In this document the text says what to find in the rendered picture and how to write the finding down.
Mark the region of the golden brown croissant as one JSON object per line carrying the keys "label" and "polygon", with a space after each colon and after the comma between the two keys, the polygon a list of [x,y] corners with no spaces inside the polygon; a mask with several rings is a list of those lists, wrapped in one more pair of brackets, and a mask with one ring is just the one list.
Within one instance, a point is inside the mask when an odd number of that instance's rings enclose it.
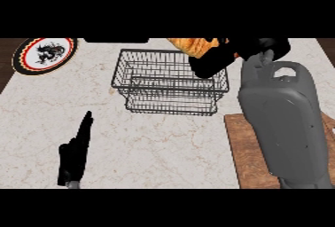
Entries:
{"label": "golden brown croissant", "polygon": [[229,48],[226,38],[169,38],[175,47],[197,59],[228,56],[235,59],[240,57],[237,51]]}

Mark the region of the brown wooden cutting board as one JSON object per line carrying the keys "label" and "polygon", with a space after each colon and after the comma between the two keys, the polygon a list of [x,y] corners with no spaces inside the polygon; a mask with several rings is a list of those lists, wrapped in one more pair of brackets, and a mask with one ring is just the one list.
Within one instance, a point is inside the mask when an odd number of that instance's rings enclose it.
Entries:
{"label": "brown wooden cutting board", "polygon": [[[330,149],[330,179],[335,185],[335,119],[322,114],[322,121]],[[244,114],[228,114],[225,123],[240,188],[280,189],[281,183],[269,172],[254,129]]]}

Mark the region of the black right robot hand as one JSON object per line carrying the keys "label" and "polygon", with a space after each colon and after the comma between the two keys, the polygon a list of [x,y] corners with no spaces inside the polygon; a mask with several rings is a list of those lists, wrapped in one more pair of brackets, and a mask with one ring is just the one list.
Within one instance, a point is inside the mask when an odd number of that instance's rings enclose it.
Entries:
{"label": "black right robot hand", "polygon": [[287,38],[221,38],[219,46],[213,47],[198,59],[190,57],[191,70],[200,78],[210,78],[238,57],[249,60],[259,55],[260,65],[266,66],[284,57],[290,50],[291,44]]}

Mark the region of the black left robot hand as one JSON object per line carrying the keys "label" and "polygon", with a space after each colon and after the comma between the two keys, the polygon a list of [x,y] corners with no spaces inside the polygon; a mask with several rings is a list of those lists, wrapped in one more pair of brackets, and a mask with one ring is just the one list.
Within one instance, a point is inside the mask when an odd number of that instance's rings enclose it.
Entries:
{"label": "black left robot hand", "polygon": [[66,186],[68,189],[80,188],[80,181],[86,172],[92,124],[92,112],[88,111],[76,137],[67,144],[60,146],[61,165],[58,185]]}

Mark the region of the white plate with dragon print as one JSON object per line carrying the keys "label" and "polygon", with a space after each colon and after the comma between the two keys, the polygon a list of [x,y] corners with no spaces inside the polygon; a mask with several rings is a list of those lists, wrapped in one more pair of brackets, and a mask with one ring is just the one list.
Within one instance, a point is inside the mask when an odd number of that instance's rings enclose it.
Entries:
{"label": "white plate with dragon print", "polygon": [[12,67],[27,76],[40,76],[58,70],[76,55],[77,38],[30,38],[18,46]]}

